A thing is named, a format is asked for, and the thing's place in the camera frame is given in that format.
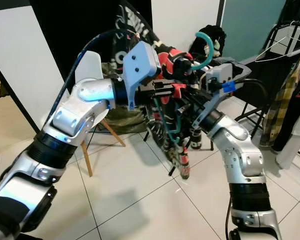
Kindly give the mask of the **black backpack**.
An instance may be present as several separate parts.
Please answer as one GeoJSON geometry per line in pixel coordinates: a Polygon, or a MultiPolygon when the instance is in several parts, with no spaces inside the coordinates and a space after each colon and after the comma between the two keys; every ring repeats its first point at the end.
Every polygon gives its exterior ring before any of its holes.
{"type": "MultiPolygon", "coordinates": [[[[224,32],[223,28],[218,25],[206,25],[202,29],[198,30],[198,32],[206,34],[211,39],[214,46],[214,53],[212,57],[221,57],[227,37],[227,34],[224,32]]],[[[189,47],[188,52],[193,57],[200,57],[201,55],[207,57],[209,53],[209,47],[205,39],[195,38],[189,47]]]]}

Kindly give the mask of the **black printed T-shirt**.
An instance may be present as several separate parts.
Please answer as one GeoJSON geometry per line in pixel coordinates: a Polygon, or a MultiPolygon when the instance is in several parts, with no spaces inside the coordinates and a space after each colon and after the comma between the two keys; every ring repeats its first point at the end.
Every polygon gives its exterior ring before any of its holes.
{"type": "Polygon", "coordinates": [[[292,97],[288,103],[285,112],[284,121],[281,129],[275,138],[271,148],[273,151],[280,152],[291,137],[297,119],[300,117],[300,80],[297,82],[295,89],[292,92],[292,97]]]}

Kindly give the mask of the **black red patterned shirt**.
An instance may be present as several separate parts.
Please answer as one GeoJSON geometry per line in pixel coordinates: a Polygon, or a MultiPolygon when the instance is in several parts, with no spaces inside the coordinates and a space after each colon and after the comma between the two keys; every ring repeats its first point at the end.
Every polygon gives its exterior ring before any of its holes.
{"type": "MultiPolygon", "coordinates": [[[[116,51],[122,53],[124,50],[131,50],[132,47],[139,42],[147,42],[152,46],[154,40],[159,37],[153,32],[152,27],[148,21],[143,18],[142,14],[137,11],[133,5],[127,0],[121,0],[118,4],[118,10],[115,19],[115,27],[118,30],[122,30],[125,34],[129,34],[128,37],[118,35],[115,38],[116,51]]],[[[206,67],[202,69],[202,74],[198,78],[200,80],[199,88],[203,86],[201,83],[203,73],[206,67]]],[[[150,80],[152,77],[145,78],[142,83],[150,80]]],[[[135,91],[135,108],[142,109],[143,105],[140,104],[140,86],[135,91]]]]}

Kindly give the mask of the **white plastic chair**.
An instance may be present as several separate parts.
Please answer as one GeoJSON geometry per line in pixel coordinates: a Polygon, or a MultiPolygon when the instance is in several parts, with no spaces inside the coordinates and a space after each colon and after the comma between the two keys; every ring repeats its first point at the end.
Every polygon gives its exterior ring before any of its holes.
{"type": "Polygon", "coordinates": [[[114,102],[114,85],[104,77],[97,52],[87,51],[73,73],[72,91],[63,93],[52,106],[52,115],[37,139],[42,144],[40,162],[52,169],[65,169],[88,131],[105,119],[114,102]]]}

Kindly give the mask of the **olive green cloth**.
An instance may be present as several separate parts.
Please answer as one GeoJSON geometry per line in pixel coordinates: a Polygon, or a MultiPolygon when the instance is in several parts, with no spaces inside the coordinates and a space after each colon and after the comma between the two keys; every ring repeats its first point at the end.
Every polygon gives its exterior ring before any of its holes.
{"type": "MultiPolygon", "coordinates": [[[[120,77],[121,71],[111,62],[102,62],[101,70],[105,78],[120,77]]],[[[127,110],[125,107],[116,107],[109,110],[104,121],[117,134],[142,133],[148,130],[145,112],[141,109],[127,110]]]]}

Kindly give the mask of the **yellow grey plaid shirt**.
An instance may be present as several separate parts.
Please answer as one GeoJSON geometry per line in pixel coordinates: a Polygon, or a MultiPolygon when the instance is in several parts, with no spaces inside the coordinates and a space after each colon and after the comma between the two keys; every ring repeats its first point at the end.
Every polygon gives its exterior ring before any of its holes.
{"type": "Polygon", "coordinates": [[[264,121],[263,132],[259,140],[260,147],[271,147],[283,127],[288,105],[292,99],[294,90],[300,81],[300,59],[291,67],[280,90],[269,105],[264,121]]]}

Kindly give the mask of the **teal plastic hanger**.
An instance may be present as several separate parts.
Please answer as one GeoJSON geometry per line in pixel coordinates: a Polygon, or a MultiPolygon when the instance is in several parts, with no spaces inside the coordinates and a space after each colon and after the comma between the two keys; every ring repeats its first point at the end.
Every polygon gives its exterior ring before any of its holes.
{"type": "MultiPolygon", "coordinates": [[[[200,86],[199,77],[202,70],[214,59],[214,44],[207,34],[196,32],[195,38],[204,39],[208,45],[207,56],[193,56],[189,50],[181,50],[175,46],[164,43],[161,39],[154,39],[152,47],[156,51],[160,62],[160,72],[157,79],[174,80],[188,86],[182,91],[196,91],[200,86]]],[[[180,99],[170,99],[168,103],[156,101],[161,115],[161,125],[165,130],[163,136],[169,144],[183,145],[185,140],[193,136],[196,130],[191,122],[185,118],[188,105],[180,99]]]]}

